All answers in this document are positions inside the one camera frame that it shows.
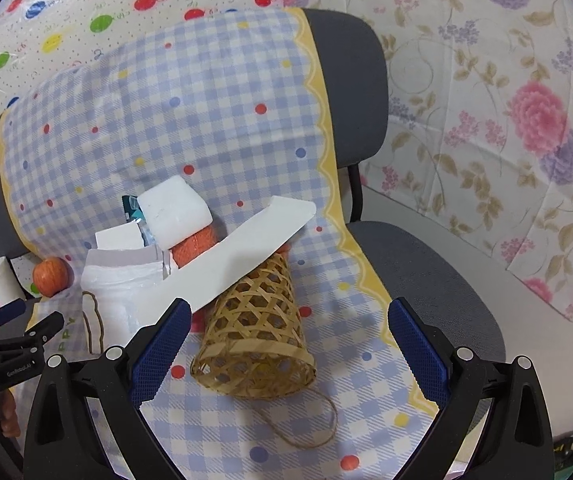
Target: checkered tablecloth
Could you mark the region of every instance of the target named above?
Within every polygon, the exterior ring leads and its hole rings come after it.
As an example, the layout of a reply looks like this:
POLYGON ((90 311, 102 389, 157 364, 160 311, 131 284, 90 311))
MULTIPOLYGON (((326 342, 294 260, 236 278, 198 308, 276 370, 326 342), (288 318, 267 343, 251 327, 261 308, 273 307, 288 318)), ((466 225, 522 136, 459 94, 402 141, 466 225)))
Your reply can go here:
MULTIPOLYGON (((386 305, 359 286, 359 258, 339 250, 347 232, 339 203, 329 207, 337 176, 323 171, 323 157, 333 157, 320 126, 328 105, 308 87, 317 57, 296 41, 305 23, 284 10, 183 23, 59 73, 2 121, 7 198, 20 232, 37 254, 65 257, 77 273, 94 232, 123 222, 121 195, 178 172, 208 203, 220 236, 272 195, 315 202, 318 213, 293 240, 289 264, 316 386, 340 410, 337 438, 294 449, 249 402, 199 386, 187 373, 199 347, 190 335, 142 407, 190 479, 390 480, 431 423, 409 403, 413 378, 402 355, 381 338, 386 305)), ((86 357, 78 294, 74 286, 40 304, 69 320, 51 350, 70 360, 86 357)), ((31 386, 19 395, 22 420, 31 386)), ((308 392, 259 407, 300 442, 320 441, 331 427, 328 406, 308 392)), ((128 476, 93 409, 108 455, 128 476)))

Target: bamboo basket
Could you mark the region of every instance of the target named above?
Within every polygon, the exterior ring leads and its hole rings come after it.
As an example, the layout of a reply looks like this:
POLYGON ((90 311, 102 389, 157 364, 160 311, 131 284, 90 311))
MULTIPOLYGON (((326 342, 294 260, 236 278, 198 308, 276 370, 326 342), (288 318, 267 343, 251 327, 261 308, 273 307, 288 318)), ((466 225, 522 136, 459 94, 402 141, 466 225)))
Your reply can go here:
POLYGON ((191 364, 202 386, 272 400, 315 380, 287 262, 275 253, 218 297, 191 364))

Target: person's hand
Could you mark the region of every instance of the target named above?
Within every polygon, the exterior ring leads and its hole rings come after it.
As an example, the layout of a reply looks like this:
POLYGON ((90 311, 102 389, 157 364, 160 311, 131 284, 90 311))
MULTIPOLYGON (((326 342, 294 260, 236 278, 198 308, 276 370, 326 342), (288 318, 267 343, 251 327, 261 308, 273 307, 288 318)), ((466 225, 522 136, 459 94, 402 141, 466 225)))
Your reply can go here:
POLYGON ((20 436, 20 425, 15 408, 13 394, 6 390, 2 396, 2 416, 4 418, 0 419, 0 425, 2 426, 2 434, 7 438, 20 436))

